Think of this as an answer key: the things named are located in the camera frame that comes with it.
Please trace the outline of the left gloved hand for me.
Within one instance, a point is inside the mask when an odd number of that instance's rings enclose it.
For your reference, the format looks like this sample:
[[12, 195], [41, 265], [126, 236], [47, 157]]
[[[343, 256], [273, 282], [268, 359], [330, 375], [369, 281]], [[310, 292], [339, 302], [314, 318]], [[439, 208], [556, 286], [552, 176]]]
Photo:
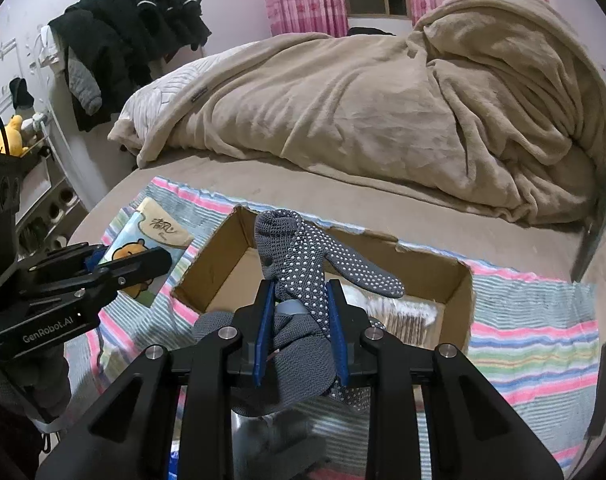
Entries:
[[38, 406], [56, 418], [71, 399], [69, 364], [64, 346], [50, 348], [4, 363], [0, 367], [0, 405], [19, 415], [44, 422]]

